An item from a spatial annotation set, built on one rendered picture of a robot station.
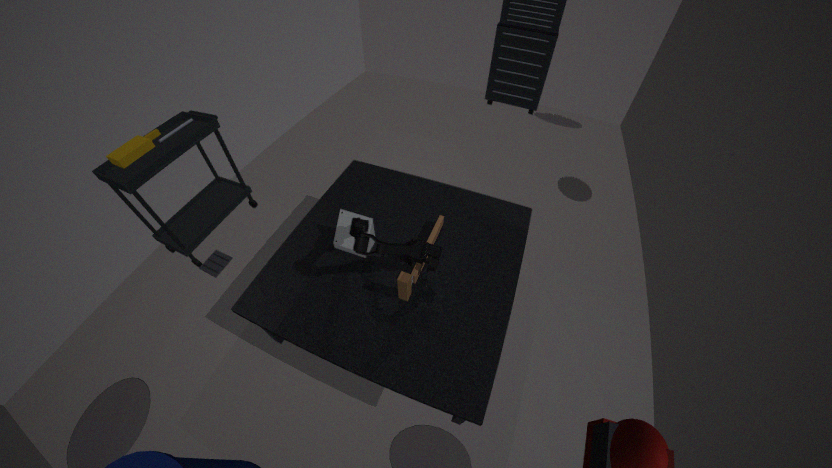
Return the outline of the brown wooden post with slot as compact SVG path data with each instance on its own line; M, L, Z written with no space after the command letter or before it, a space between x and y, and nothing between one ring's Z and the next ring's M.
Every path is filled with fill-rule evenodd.
M411 274L401 271L397 279L398 298L408 301L411 295Z

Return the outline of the wooden side rail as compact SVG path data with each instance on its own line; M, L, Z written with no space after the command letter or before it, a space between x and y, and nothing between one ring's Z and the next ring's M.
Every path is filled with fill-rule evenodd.
M439 232L440 232L440 230L443 226L443 222L444 222L444 216L439 215L439 217L436 221L436 224L435 224L435 226L434 226L434 228L433 228L433 230L432 230L432 232L431 232L431 234L430 234L430 236L427 240L427 242L429 244L434 245L434 243L435 243L435 241L436 241L436 239L439 235ZM424 265L425 265L424 262L422 264L416 262L416 264L415 264L415 266L414 266L414 268L411 272L411 286L412 286L412 283L416 284L416 282L418 280L418 277L419 277Z

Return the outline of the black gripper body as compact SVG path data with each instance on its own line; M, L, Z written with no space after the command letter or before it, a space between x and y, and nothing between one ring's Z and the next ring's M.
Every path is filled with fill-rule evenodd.
M400 259L403 260L403 261L408 261L408 259L411 259L414 262L417 262L417 263L420 263L420 264L422 264L423 262L427 263L428 264L428 269L431 270L431 271L435 271L438 264L439 264L439 259L436 259L436 258L433 258L433 257L431 258L431 260L427 259L427 258L426 259L414 259L414 258L411 258L408 255L402 255L401 254Z

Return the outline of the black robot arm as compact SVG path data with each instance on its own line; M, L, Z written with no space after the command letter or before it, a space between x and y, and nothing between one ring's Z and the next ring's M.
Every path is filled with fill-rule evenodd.
M426 259L427 256L439 259L442 252L442 247L429 244L424 240L411 239L405 244L386 243L379 241L374 235L367 234L368 220L362 220L359 217L352 219L350 234L355 237L354 251L356 253L369 256L373 254L402 254L408 255L414 259ZM366 232L367 231L367 232ZM372 238L376 243L376 251L368 253L367 247L369 238Z

